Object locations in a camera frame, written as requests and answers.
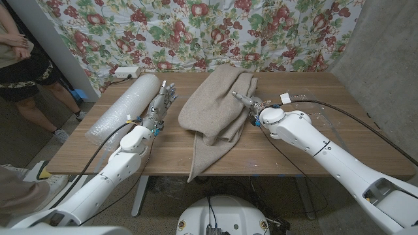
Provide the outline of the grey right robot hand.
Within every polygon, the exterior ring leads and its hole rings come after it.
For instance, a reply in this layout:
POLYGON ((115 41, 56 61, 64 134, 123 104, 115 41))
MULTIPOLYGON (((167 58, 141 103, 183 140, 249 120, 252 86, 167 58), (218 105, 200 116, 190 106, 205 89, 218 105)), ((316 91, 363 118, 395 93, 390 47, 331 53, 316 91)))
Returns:
POLYGON ((261 112, 270 106, 270 101, 262 101, 258 97, 247 97, 245 95, 241 95, 235 91, 232 92, 234 98, 239 100, 241 103, 244 104, 245 107, 249 110, 249 120, 253 126, 261 126, 261 121, 259 116, 261 112))

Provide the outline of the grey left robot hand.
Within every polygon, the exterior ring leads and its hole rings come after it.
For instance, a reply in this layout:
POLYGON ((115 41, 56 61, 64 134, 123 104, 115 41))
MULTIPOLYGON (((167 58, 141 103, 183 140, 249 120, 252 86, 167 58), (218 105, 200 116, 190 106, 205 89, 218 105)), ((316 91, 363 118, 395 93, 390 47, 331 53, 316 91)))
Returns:
POLYGON ((166 82, 166 80, 163 81, 159 93, 149 104, 147 114, 142 119, 142 126, 146 127, 150 131, 155 130, 158 125, 163 122, 163 119, 167 114, 167 110, 178 97, 176 95, 175 83, 166 85, 166 82))

